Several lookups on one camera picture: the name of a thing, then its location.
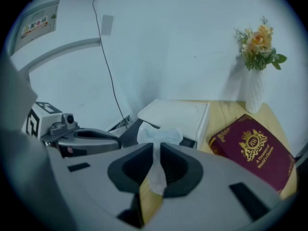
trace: red book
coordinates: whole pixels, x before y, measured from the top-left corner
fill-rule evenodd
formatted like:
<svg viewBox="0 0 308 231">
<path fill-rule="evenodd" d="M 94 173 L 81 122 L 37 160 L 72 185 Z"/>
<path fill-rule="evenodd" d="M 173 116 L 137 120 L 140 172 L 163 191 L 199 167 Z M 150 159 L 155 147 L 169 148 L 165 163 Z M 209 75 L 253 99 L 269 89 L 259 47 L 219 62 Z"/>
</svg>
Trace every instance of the red book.
<svg viewBox="0 0 308 231">
<path fill-rule="evenodd" d="M 238 163 L 280 192 L 295 160 L 283 144 L 249 115 L 243 115 L 215 134 L 212 151 Z"/>
</svg>

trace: black cable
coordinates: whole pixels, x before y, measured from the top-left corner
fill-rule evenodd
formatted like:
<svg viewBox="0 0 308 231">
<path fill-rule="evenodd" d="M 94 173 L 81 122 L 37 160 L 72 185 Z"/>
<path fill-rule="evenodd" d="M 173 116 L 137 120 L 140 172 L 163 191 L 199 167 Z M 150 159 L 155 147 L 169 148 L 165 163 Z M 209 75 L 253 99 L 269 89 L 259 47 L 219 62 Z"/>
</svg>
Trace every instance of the black cable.
<svg viewBox="0 0 308 231">
<path fill-rule="evenodd" d="M 107 67 L 108 67 L 108 71 L 109 71 L 109 75 L 110 75 L 110 79 L 111 79 L 111 84 L 112 84 L 112 90 L 113 90 L 113 92 L 114 92 L 114 96 L 115 96 L 115 101 L 116 101 L 117 107 L 119 108 L 119 111 L 120 111 L 121 116 L 122 116 L 122 118 L 123 118 L 124 125 L 125 125 L 126 130 L 127 130 L 127 126 L 126 126 L 126 122 L 125 122 L 124 116 L 123 116 L 122 111 L 121 111 L 121 109 L 120 109 L 119 103 L 117 102 L 117 99 L 116 99 L 114 81 L 112 80 L 110 68 L 109 68 L 109 65 L 108 65 L 108 62 L 107 62 L 107 58 L 106 58 L 106 55 L 105 55 L 105 51 L 104 51 L 104 48 L 103 48 L 103 42 L 102 42 L 102 37 L 101 37 L 101 32 L 100 32 L 100 26 L 99 26 L 99 24 L 98 24 L 97 13 L 96 13 L 96 10 L 95 10 L 95 7 L 94 7 L 94 2 L 95 2 L 95 0 L 93 0 L 92 5 L 93 5 L 94 12 L 95 12 L 96 23 L 97 23 L 97 28 L 98 28 L 98 35 L 100 36 L 102 51 L 103 51 L 103 54 L 104 54 L 104 58 L 105 58 L 105 61 L 106 61 L 106 65 L 107 65 Z"/>
</svg>

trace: orange rose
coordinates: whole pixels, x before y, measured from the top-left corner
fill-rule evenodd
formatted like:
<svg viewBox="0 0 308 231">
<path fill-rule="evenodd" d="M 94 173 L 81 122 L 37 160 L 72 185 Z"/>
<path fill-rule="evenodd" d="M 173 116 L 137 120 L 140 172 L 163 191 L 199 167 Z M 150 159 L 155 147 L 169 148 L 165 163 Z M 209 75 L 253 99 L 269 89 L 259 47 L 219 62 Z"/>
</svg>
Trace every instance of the orange rose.
<svg viewBox="0 0 308 231">
<path fill-rule="evenodd" d="M 273 28 L 268 27 L 267 25 L 260 25 L 258 31 L 267 37 L 270 37 L 273 34 Z"/>
<path fill-rule="evenodd" d="M 256 45 L 258 47 L 263 47 L 266 44 L 266 36 L 260 32 L 253 33 L 253 36 L 251 38 L 251 43 L 253 45 Z"/>
</svg>

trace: label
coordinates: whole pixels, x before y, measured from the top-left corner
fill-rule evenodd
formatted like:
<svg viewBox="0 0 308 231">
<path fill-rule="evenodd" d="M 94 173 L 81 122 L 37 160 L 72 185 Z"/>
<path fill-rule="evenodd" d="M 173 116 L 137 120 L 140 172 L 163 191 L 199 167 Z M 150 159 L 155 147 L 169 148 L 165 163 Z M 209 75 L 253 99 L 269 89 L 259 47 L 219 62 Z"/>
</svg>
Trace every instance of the label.
<svg viewBox="0 0 308 231">
<path fill-rule="evenodd" d="M 21 38 L 28 35 L 29 33 L 32 33 L 34 30 L 39 29 L 39 28 L 47 25 L 47 23 L 48 23 L 47 22 L 47 16 L 30 23 L 29 25 L 24 27 L 22 34 L 21 34 Z"/>
</svg>

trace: white box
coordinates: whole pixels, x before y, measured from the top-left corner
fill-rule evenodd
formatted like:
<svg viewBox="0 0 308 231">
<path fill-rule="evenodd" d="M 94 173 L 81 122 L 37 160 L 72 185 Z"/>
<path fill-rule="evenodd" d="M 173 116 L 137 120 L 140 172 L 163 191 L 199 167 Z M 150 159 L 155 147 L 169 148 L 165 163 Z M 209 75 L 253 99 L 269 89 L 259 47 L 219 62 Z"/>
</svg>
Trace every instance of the white box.
<svg viewBox="0 0 308 231">
<path fill-rule="evenodd" d="M 160 128 L 180 128 L 183 137 L 200 149 L 209 121 L 209 103 L 156 99 L 138 113 L 138 118 Z"/>
<path fill-rule="evenodd" d="M 53 123 L 61 121 L 62 111 L 50 103 L 35 102 L 24 122 L 22 132 L 40 139 L 49 132 Z"/>
</svg>

